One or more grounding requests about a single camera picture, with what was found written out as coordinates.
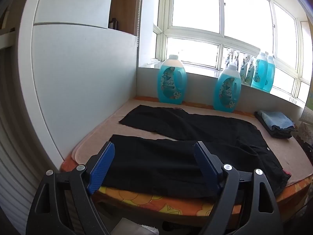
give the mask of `window sill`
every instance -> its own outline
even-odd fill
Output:
[[[198,66],[198,65],[193,65],[193,64],[189,64],[189,63],[183,63],[184,64],[184,68],[186,70],[187,73],[193,73],[193,74],[198,74],[198,75],[203,75],[203,76],[208,76],[208,77],[212,77],[212,78],[218,78],[220,73],[222,71],[218,71],[215,68],[210,68],[210,67],[204,67],[204,66]],[[141,67],[145,67],[145,68],[153,68],[153,69],[159,69],[162,65],[162,62],[153,59],[151,64],[145,64]],[[242,85],[246,86],[246,87],[251,87],[245,83],[242,83]],[[304,108],[305,103],[302,102],[299,99],[296,99],[294,97],[292,97],[292,95],[290,95],[289,93],[273,86],[271,92],[269,93],[271,95],[277,96],[281,99],[284,99],[288,102],[291,102],[301,108]]]

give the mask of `window frame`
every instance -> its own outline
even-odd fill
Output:
[[[297,99],[299,99],[299,94],[300,94],[300,86],[299,86],[299,92],[298,92],[298,96],[297,96]]]
[[[298,97],[300,83],[304,82],[310,85],[308,80],[303,79],[302,68],[303,68],[303,39],[302,39],[302,28],[301,22],[293,17],[285,8],[279,5],[274,0],[268,0],[270,4],[270,10],[272,15],[272,25],[273,25],[273,54],[275,58],[276,67],[288,75],[292,76],[294,84],[292,87],[292,93],[287,93],[294,98]],[[233,48],[240,50],[243,53],[250,54],[252,56],[257,56],[260,49],[245,43],[243,41],[233,39],[231,37],[224,36],[224,0],[219,0],[220,4],[220,33],[214,33],[201,29],[193,29],[182,26],[172,26],[173,19],[173,3],[174,0],[159,0],[159,12],[158,12],[158,22],[157,26],[153,24],[153,31],[157,34],[156,39],[156,59],[158,61],[164,61],[166,59],[166,49],[167,49],[167,38],[179,38],[193,41],[206,42],[209,44],[218,45],[217,63],[215,67],[201,65],[191,62],[186,62],[187,64],[192,64],[195,66],[208,67],[216,70],[222,70],[222,59],[223,59],[223,47]],[[277,46],[278,46],[278,35],[277,35],[277,20],[275,14],[274,4],[279,6],[288,15],[290,15],[295,21],[296,30],[296,47],[297,47],[297,57],[296,57],[296,68],[292,68],[290,65],[282,61],[277,57]]]

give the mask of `bottle handle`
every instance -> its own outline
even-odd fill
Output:
[[[264,73],[263,73],[263,78],[265,78],[266,80],[266,77],[267,77],[267,71],[269,70],[269,64],[267,63],[267,70],[265,70],[264,68]]]
[[[232,92],[233,92],[233,100],[235,102],[237,102],[238,99],[239,99],[240,90],[241,90],[241,81],[240,81],[240,85],[239,86],[238,86],[237,82],[234,82],[233,83],[233,87],[232,87]]]
[[[175,82],[175,87],[179,90],[182,91],[184,89],[184,85],[186,82],[186,73],[181,73],[179,70],[174,70],[174,82]]]

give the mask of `black clothing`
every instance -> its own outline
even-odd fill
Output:
[[[115,157],[105,186],[177,198],[212,196],[193,156],[197,141],[203,141],[212,154],[237,170],[262,169],[275,195],[290,178],[261,132],[247,121],[140,105],[120,123],[179,141],[113,135],[110,141],[115,145]]]
[[[274,130],[271,130],[267,124],[264,122],[262,116],[258,114],[258,112],[255,112],[255,117],[260,121],[260,123],[264,126],[264,128],[268,131],[268,133],[273,137],[277,139],[289,139],[292,137],[291,132],[295,130],[294,127],[287,128],[287,129],[280,129],[278,126],[274,126]]]

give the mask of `metal screw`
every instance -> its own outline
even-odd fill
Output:
[[[230,164],[225,164],[224,165],[224,169],[225,170],[231,170],[232,169],[232,166]]]
[[[47,176],[50,176],[50,175],[52,175],[52,174],[53,174],[53,170],[51,170],[51,169],[47,170],[47,172],[46,172],[46,175],[47,175]]]
[[[255,172],[258,175],[262,175],[263,174],[263,171],[261,169],[256,169]]]
[[[76,167],[77,170],[84,170],[85,169],[85,165],[81,164],[81,165],[78,165]]]

